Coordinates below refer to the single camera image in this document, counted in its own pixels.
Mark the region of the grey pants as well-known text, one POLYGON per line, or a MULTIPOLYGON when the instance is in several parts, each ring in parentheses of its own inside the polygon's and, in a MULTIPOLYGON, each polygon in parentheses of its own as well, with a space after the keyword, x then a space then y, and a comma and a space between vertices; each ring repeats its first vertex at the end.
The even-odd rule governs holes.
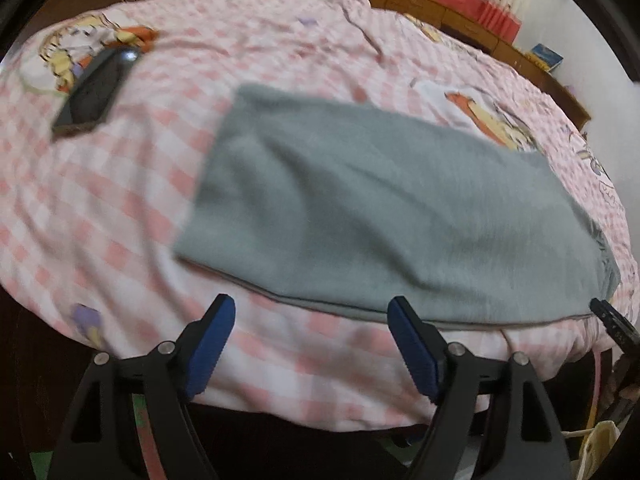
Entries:
POLYGON ((248 84, 222 121, 175 253, 311 310, 439 325, 582 318, 620 269, 535 151, 370 105, 248 84))

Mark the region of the blue picture book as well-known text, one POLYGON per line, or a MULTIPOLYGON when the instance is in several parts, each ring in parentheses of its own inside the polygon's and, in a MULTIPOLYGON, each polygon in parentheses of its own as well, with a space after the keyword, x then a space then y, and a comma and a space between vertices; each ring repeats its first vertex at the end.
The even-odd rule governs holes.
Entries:
POLYGON ((536 44, 526 53, 526 56, 547 73, 552 73, 564 60, 562 55, 544 44, 536 44))

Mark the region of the black smartphone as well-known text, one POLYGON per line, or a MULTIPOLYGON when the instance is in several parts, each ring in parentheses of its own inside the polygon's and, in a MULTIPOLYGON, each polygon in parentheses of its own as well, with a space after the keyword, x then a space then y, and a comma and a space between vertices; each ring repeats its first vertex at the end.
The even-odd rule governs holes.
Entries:
POLYGON ((84 69, 52 122, 52 140, 89 132, 105 122, 122 85, 142 55, 135 46, 101 51, 84 69))

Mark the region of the long wooden low cabinet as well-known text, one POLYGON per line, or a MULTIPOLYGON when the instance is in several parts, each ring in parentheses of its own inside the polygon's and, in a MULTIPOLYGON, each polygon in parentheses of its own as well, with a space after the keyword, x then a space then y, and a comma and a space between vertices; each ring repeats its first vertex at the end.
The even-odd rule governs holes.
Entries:
POLYGON ((435 0, 370 0, 371 6, 400 13, 408 13, 420 21, 431 24, 446 34, 480 49, 497 60, 514 68, 540 90, 548 93, 562 108, 578 129, 590 121, 585 107, 563 87, 551 73, 533 63, 526 53, 519 51, 512 42, 500 39, 493 32, 465 15, 435 0))

